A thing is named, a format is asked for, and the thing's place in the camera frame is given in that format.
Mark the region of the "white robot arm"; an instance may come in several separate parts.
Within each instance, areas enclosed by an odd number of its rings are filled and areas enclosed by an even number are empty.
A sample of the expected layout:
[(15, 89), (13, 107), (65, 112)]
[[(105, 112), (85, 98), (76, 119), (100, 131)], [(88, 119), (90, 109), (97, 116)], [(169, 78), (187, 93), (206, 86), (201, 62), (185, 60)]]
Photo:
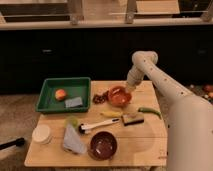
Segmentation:
[(132, 92), (147, 76), (170, 102), (167, 171), (213, 171), (213, 105), (156, 66), (154, 51), (136, 51), (127, 75)]

